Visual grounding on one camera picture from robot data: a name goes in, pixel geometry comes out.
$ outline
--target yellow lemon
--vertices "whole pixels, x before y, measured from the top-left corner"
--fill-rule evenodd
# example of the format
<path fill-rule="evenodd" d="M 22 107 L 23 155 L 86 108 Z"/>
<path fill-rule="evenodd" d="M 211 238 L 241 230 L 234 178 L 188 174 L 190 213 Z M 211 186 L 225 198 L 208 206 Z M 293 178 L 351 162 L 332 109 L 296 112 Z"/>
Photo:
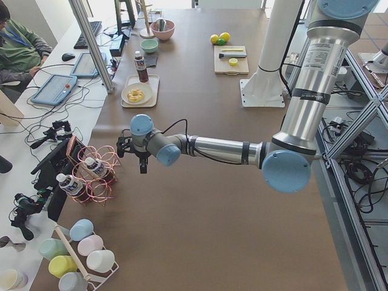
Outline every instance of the yellow lemon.
<path fill-rule="evenodd" d="M 210 37 L 210 42 L 211 42 L 212 44 L 216 44 L 216 42 L 217 42 L 218 39 L 219 39 L 218 35 L 212 35 L 212 36 Z"/>
<path fill-rule="evenodd" d="M 230 39 L 230 34 L 229 34 L 229 32 L 222 32 L 219 35 L 219 38 L 222 38 L 223 40 L 228 41 Z"/>

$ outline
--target tray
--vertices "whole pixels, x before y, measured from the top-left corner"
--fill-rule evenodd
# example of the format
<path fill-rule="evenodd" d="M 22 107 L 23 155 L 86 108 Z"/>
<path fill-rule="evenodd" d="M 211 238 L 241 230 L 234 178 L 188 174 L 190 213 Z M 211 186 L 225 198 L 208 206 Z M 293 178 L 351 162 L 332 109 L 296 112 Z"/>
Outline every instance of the tray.
<path fill-rule="evenodd" d="M 241 53 L 247 53 L 243 45 L 215 45 L 214 46 L 214 72 L 225 75 L 246 75 L 249 73 L 248 57 L 238 59 L 236 66 L 229 65 L 229 59 L 220 59 L 218 55 L 227 51 L 224 50 L 242 49 Z"/>
<path fill-rule="evenodd" d="M 148 82 L 152 88 L 152 97 L 145 103 L 142 104 L 129 104 L 121 100 L 121 106 L 123 108 L 144 108 L 144 107 L 153 107 L 156 105 L 156 100 L 158 99 L 158 89 L 159 89 L 159 76 L 158 75 L 148 75 Z M 127 78 L 125 86 L 127 87 L 130 84 L 139 82 L 138 75 L 130 75 Z"/>

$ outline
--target gray cup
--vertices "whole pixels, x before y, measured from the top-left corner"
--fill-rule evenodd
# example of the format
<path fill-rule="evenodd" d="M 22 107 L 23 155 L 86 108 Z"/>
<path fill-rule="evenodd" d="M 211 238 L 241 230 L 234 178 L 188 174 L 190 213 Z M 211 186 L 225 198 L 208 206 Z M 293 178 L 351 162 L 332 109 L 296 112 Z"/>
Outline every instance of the gray cup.
<path fill-rule="evenodd" d="M 60 291 L 86 291 L 87 281 L 79 272 L 69 272 L 61 277 L 58 283 Z"/>

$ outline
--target lanyard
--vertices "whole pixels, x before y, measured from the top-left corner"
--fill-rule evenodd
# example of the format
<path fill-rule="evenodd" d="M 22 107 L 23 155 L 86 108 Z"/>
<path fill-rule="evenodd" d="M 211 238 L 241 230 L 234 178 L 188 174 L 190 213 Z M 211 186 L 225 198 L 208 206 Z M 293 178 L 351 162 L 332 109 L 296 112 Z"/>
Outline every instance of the lanyard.
<path fill-rule="evenodd" d="M 13 36 L 10 36 L 4 32 L 1 32 L 2 36 L 5 36 L 6 38 L 12 39 L 13 41 L 16 41 L 26 47 L 30 47 L 19 35 L 17 35 L 15 32 L 13 32 L 10 28 L 6 27 L 7 29 Z"/>

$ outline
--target plate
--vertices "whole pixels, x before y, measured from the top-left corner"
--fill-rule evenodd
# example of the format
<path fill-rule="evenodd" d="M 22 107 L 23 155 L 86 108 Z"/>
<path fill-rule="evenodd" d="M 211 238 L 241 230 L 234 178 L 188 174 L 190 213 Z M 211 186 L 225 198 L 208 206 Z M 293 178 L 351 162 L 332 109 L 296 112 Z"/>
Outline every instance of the plate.
<path fill-rule="evenodd" d="M 138 90 L 143 91 L 144 98 L 142 100 L 138 101 L 138 102 L 131 102 L 131 101 L 129 101 L 127 95 L 133 89 L 138 89 Z M 128 85 L 127 87 L 125 87 L 121 91 L 121 99 L 125 103 L 131 104 L 131 105 L 137 105 L 137 104 L 146 103 L 151 97 L 152 97 L 152 88 L 147 83 L 140 83 L 140 82 L 139 83 L 133 83 L 133 84 Z"/>

